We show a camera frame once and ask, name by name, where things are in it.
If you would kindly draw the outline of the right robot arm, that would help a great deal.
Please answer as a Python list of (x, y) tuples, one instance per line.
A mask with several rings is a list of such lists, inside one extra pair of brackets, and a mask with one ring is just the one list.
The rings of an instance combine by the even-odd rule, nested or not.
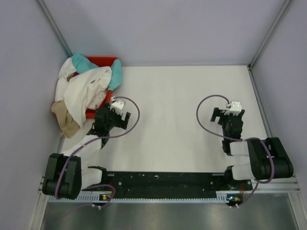
[(219, 118), (222, 127), (222, 148), (228, 156), (243, 156), (249, 158), (248, 163), (228, 166), (224, 177), (224, 184), (234, 190), (241, 185), (242, 180), (269, 180), (290, 178), (294, 174), (293, 165), (279, 138), (260, 140), (250, 138), (240, 141), (243, 130), (243, 114), (234, 115), (218, 107), (213, 109), (211, 122)]

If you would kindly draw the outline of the white t shirt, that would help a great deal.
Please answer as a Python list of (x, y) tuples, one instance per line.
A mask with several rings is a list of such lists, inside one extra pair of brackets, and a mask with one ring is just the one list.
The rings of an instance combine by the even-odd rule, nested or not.
[(64, 101), (72, 118), (82, 127), (86, 121), (85, 112), (90, 107), (89, 103), (93, 97), (89, 95), (88, 89), (94, 77), (88, 70), (69, 80), (68, 77), (74, 73), (76, 73), (76, 68), (73, 66), (71, 58), (68, 58), (59, 71), (55, 102)]

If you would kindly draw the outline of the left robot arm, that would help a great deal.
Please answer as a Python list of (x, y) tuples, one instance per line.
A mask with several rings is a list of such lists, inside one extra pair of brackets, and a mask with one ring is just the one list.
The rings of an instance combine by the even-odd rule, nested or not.
[(85, 188), (85, 176), (82, 164), (94, 153), (101, 150), (111, 138), (113, 128), (127, 129), (131, 113), (123, 118), (121, 112), (125, 101), (115, 99), (96, 110), (91, 129), (75, 146), (63, 153), (53, 153), (49, 156), (42, 192), (56, 199), (74, 200)]

